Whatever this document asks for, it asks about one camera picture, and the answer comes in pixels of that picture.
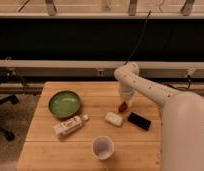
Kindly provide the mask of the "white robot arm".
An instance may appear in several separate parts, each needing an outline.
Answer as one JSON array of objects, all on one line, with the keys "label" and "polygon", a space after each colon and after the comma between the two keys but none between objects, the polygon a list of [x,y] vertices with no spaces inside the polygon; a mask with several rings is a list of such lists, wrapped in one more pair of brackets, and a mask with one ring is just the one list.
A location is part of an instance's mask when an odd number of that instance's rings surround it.
[{"label": "white robot arm", "polygon": [[161,108],[160,171],[204,171],[204,97],[140,77],[135,62],[118,67],[114,76],[123,100],[137,91]]}]

